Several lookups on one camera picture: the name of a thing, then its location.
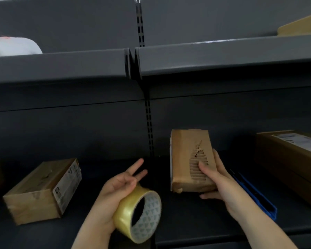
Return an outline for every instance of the blue plastic object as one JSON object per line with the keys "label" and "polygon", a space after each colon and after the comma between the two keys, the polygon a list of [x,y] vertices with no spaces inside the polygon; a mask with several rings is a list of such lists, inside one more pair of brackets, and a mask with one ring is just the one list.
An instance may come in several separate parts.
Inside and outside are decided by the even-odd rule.
{"label": "blue plastic object", "polygon": [[230,170],[232,177],[249,194],[254,202],[264,211],[273,221],[277,219],[278,209],[272,204],[259,190],[256,189],[241,173]]}

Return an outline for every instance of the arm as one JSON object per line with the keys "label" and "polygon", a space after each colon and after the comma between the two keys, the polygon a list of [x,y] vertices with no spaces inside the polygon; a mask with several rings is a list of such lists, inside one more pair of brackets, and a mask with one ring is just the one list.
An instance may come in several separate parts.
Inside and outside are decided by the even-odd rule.
{"label": "arm", "polygon": [[202,199],[221,199],[228,212],[242,227],[252,249],[297,249],[290,238],[267,216],[225,169],[219,154],[213,150],[217,171],[203,163],[200,170],[213,180],[218,191],[201,194]]}
{"label": "arm", "polygon": [[133,176],[143,162],[143,159],[139,159],[125,172],[114,176],[104,184],[75,238],[72,249],[108,248],[110,236],[115,230],[112,217],[119,202],[128,196],[137,182],[148,173],[147,170],[143,170]]}

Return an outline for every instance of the person's left hand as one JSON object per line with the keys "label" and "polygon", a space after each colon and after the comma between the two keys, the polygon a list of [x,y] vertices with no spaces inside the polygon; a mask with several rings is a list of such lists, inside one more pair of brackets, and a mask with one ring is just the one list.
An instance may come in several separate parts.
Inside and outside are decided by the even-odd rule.
{"label": "person's left hand", "polygon": [[136,187],[137,182],[148,173],[144,169],[136,176],[133,176],[143,163],[144,160],[139,159],[125,172],[109,179],[102,187],[87,219],[89,219],[89,222],[101,227],[104,233],[111,234],[115,230],[112,217],[119,202],[128,196]]}

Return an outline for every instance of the yellow packing tape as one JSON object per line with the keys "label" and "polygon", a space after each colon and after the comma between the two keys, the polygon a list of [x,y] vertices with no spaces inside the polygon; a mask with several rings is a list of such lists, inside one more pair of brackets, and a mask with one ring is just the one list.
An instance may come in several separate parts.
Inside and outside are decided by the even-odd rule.
{"label": "yellow packing tape", "polygon": [[[145,204],[140,219],[131,226],[134,211],[139,201],[144,198]],[[133,242],[140,244],[148,240],[155,232],[161,215],[161,200],[157,192],[136,188],[120,204],[113,215],[115,227]]]}

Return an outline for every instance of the hand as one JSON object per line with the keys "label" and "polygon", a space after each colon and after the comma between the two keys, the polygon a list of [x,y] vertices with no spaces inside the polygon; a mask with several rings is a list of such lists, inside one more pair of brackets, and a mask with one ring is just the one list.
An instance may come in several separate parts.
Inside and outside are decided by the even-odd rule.
{"label": "hand", "polygon": [[249,214],[260,212],[260,208],[245,192],[244,189],[227,172],[217,151],[213,150],[217,171],[199,162],[199,169],[217,186],[218,190],[200,195],[202,199],[220,199],[226,204],[230,215],[238,222],[243,221]]}
{"label": "hand", "polygon": [[144,160],[139,159],[125,172],[109,179],[102,187],[88,216],[91,216],[92,222],[96,222],[105,233],[111,234],[115,230],[112,216],[119,202],[128,196],[136,187],[137,182],[148,173],[148,171],[144,169],[136,176],[133,176],[143,163]]}

